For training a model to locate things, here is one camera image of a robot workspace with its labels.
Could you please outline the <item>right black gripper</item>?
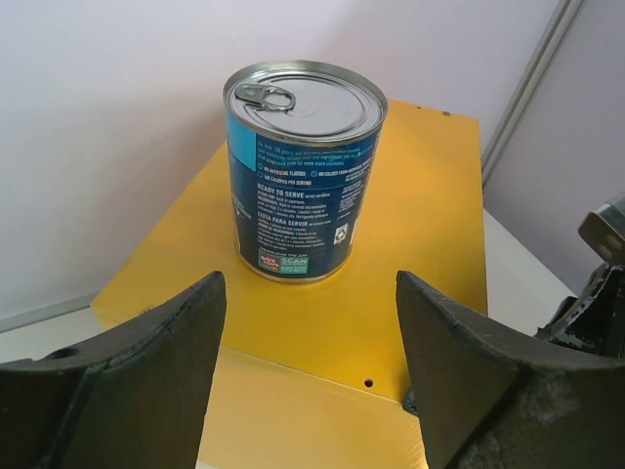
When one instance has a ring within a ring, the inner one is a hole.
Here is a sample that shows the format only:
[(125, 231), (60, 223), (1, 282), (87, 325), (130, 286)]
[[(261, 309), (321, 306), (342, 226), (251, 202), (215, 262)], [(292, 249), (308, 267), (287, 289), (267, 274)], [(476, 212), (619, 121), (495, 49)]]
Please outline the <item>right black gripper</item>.
[(535, 337), (604, 357), (624, 357), (624, 194), (587, 214), (580, 237), (603, 260), (579, 296), (562, 300)]

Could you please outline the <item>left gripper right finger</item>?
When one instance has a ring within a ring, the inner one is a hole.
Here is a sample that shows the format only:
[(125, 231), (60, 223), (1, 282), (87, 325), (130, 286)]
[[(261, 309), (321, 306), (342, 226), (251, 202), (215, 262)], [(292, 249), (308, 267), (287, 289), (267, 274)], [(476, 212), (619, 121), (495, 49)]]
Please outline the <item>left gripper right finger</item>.
[(531, 336), (399, 272), (396, 309), (430, 467), (623, 466), (623, 338), (599, 308)]

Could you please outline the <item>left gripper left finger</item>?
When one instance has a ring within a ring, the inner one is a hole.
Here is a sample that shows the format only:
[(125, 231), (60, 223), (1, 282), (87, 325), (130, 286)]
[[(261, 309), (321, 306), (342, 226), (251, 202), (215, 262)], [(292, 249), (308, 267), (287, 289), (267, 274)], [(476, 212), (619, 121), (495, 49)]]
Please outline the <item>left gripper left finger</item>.
[(3, 363), (2, 466), (194, 467), (226, 310), (214, 272), (88, 340)]

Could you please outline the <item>dark blue soup can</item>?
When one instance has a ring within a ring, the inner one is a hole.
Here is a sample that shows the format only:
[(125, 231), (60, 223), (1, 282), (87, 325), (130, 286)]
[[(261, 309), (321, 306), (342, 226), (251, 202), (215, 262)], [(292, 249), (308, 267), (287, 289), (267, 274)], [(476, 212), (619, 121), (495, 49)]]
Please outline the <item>dark blue soup can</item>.
[(223, 100), (241, 258), (276, 281), (333, 275), (352, 251), (384, 93), (338, 65), (275, 60), (235, 72)]

